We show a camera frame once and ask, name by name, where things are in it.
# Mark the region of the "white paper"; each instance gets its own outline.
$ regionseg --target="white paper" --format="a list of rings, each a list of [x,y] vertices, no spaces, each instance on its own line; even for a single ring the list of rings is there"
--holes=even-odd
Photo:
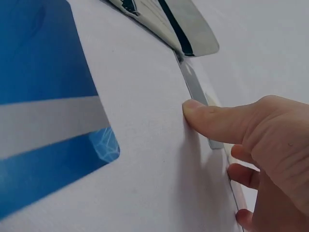
[[[0,230],[239,232],[226,155],[186,125],[190,95],[172,50],[103,2],[70,3],[121,156]]]

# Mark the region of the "silver strip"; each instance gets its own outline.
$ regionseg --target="silver strip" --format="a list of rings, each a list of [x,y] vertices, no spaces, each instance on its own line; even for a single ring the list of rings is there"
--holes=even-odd
[[[0,159],[109,127],[99,96],[0,106]]]
[[[207,98],[204,94],[204,91],[198,81],[197,75],[194,72],[194,69],[192,68],[192,66],[186,62],[186,58],[182,58],[180,56],[178,56],[175,53],[175,57],[178,61],[179,67],[182,71],[184,80],[187,84],[187,87],[189,89],[191,98],[194,100],[199,101],[200,103],[203,103],[206,106],[209,106]],[[224,148],[224,144],[214,141],[214,140],[210,140],[208,139],[209,142],[209,146],[212,150],[214,149],[222,149]]]

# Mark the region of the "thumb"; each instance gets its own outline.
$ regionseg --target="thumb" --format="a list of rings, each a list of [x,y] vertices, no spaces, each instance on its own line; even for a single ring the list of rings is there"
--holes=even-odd
[[[195,100],[183,104],[183,114],[189,125],[200,134],[230,144],[242,144],[254,117],[252,104],[221,108],[205,106]]]

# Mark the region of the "blue card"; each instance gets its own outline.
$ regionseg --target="blue card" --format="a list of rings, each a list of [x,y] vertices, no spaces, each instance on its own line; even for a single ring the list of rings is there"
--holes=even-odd
[[[119,157],[65,0],[0,3],[0,219]]]

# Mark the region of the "blue stripe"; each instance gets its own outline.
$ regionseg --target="blue stripe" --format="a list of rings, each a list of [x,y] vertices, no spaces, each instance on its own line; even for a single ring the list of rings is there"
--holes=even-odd
[[[111,128],[0,161],[0,219],[119,157]]]
[[[0,20],[0,104],[97,95],[65,0],[2,0]]]

